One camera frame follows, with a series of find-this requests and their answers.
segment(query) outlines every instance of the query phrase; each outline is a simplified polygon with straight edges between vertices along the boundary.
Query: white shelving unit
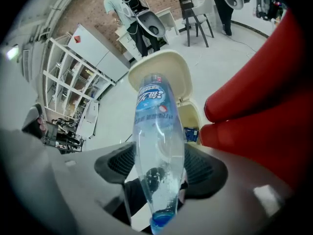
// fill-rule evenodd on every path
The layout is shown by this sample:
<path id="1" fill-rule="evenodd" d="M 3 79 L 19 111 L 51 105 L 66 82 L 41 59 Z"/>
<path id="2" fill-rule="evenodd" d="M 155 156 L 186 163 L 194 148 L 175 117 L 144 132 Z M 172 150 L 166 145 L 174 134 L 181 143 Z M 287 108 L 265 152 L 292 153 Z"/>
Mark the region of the white shelving unit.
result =
<path id="1" fill-rule="evenodd" d="M 45 107 L 65 117 L 76 119 L 90 100 L 98 97 L 115 83 L 98 69 L 68 48 L 70 36 L 52 43 L 45 75 Z"/>

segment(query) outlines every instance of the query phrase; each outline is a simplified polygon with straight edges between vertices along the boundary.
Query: brick wall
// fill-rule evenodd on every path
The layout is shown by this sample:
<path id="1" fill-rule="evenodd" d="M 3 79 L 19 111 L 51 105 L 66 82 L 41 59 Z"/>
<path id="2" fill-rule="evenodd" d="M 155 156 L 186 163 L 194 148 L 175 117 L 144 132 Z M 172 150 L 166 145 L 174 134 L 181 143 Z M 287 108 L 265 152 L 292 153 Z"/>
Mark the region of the brick wall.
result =
<path id="1" fill-rule="evenodd" d="M 147 0 L 150 9 L 154 12 L 171 7 L 174 19 L 181 18 L 179 0 Z M 77 24 L 94 26 L 117 49 L 124 53 L 125 48 L 116 39 L 116 29 L 119 27 L 105 12 L 103 0 L 73 0 L 61 16 L 56 25 L 53 37 L 64 35 L 67 31 L 74 33 Z"/>

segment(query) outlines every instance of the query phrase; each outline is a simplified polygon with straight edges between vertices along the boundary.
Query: red chair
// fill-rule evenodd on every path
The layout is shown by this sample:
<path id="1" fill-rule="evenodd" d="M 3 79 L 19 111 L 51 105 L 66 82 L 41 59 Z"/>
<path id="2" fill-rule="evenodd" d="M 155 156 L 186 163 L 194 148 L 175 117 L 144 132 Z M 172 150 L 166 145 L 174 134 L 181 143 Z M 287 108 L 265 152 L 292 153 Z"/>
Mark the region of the red chair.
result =
<path id="1" fill-rule="evenodd" d="M 201 142 L 252 159 L 296 188 L 313 149 L 305 41 L 289 11 L 250 61 L 206 101 Z"/>

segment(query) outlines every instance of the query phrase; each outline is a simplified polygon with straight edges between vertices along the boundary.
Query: white table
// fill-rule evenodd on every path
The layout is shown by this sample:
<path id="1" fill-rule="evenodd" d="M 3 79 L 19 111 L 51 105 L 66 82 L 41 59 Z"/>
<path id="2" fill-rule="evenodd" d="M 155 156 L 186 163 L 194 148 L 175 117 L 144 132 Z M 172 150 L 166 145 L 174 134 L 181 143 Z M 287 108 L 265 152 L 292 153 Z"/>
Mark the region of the white table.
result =
<path id="1" fill-rule="evenodd" d="M 157 17 L 159 17 L 166 29 L 166 33 L 163 38 L 168 44 L 171 43 L 173 37 L 180 35 L 170 9 L 171 8 L 169 7 L 156 13 Z M 136 47 L 136 43 L 126 31 L 124 26 L 118 28 L 115 33 L 119 36 L 117 41 L 119 41 L 137 61 L 142 59 L 141 53 Z"/>

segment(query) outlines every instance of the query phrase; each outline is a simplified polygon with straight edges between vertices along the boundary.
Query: blue bottle cap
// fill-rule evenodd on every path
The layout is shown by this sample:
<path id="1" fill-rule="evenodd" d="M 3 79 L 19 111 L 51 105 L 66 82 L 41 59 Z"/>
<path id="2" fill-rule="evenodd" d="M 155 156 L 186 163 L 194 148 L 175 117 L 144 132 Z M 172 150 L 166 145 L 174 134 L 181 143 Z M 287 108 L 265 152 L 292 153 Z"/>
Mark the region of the blue bottle cap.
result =
<path id="1" fill-rule="evenodd" d="M 163 227 L 174 217 L 172 212 L 158 212 L 150 219 L 151 231 L 154 235 L 158 234 Z"/>

